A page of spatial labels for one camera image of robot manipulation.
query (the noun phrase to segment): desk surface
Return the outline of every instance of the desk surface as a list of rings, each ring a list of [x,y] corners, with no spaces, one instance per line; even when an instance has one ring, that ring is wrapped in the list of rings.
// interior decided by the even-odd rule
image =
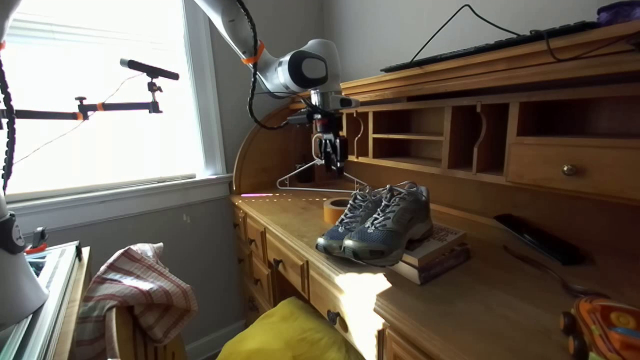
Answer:
[[[432,216],[438,223],[467,231],[472,259],[416,286],[393,269],[337,262],[315,247],[318,234],[329,230],[323,220],[323,203],[329,193],[275,192],[244,193],[232,200],[303,251],[311,267],[343,286],[343,291],[350,289],[346,281],[340,281],[349,276],[368,276],[375,287],[388,284],[378,286],[375,310],[436,358],[566,355],[566,338],[558,321],[560,312],[573,306],[573,298],[560,289],[557,280],[508,256],[502,244],[545,259],[571,281],[640,303],[637,277],[624,277],[616,274],[616,267],[602,267],[615,259],[560,265],[525,247],[490,220],[456,210],[432,206]]]

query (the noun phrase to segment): plaid fabric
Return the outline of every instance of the plaid fabric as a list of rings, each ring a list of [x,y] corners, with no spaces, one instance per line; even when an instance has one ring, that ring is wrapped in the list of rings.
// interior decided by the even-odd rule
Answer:
[[[152,342],[176,338],[198,310],[188,284],[161,262],[165,244],[134,244],[116,251],[88,284],[76,326],[73,358],[107,358],[107,312],[133,306]]]

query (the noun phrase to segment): remote control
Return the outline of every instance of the remote control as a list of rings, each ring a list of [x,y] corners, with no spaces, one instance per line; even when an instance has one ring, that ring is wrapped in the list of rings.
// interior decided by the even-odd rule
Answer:
[[[494,216],[497,221],[500,221],[504,228],[512,230],[519,239],[525,244],[537,247],[539,251],[545,251],[558,259],[560,264],[585,264],[589,256],[575,244],[545,231],[539,225],[533,225],[525,217],[519,217],[514,214],[499,214]]]

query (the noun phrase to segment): yellow cushion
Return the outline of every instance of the yellow cushion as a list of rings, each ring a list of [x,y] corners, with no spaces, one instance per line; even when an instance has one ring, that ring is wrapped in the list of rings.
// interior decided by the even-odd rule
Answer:
[[[225,343],[218,360],[360,360],[362,355],[298,298],[287,298]]]

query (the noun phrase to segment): gray sneaker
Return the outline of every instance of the gray sneaker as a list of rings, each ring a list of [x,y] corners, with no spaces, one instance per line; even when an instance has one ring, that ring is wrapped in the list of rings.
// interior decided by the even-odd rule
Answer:
[[[385,187],[378,212],[350,231],[343,247],[346,257],[358,264],[393,265],[402,257],[411,239],[424,239],[430,231],[428,190],[414,182],[400,182]]]
[[[380,203],[382,187],[373,192],[356,190],[337,223],[316,239],[316,247],[324,253],[345,257],[345,236],[360,228],[380,208]]]

